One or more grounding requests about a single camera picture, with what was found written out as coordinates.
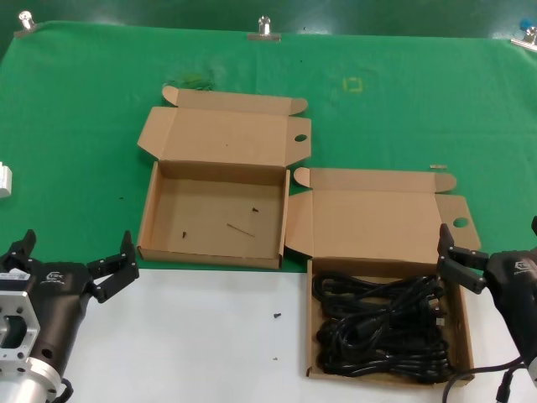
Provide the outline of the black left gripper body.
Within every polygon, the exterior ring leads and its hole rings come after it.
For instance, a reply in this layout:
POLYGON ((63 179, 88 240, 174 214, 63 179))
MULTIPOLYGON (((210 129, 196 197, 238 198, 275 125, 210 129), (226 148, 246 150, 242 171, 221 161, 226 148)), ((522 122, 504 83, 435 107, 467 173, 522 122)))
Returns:
POLYGON ((81 263, 35 263, 26 280, 1 275, 2 291, 25 291, 39 324, 29 353, 65 373, 79 327, 91 298, 92 277, 81 263))

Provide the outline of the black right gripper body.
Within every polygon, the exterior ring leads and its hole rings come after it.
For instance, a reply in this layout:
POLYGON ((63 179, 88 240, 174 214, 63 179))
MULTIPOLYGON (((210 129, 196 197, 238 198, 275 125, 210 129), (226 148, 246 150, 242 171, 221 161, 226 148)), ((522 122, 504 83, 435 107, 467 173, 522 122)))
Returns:
POLYGON ((536 358, 536 251, 491 254, 487 287, 524 360, 536 358))

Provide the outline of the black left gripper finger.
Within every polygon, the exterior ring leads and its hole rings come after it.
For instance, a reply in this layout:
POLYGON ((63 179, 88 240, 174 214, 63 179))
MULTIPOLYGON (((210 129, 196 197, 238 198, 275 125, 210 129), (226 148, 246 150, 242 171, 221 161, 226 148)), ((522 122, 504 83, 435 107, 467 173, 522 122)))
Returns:
POLYGON ((35 244, 35 232, 29 229, 21 240, 13 242, 8 251, 1 256, 1 272, 9 273, 11 270, 17 269, 24 273, 30 273, 33 265, 31 253, 35 244))
POLYGON ((99 303, 132 284, 139 277, 139 269, 131 233, 124 233, 118 254, 90 262, 86 267, 91 277, 89 292, 99 303))

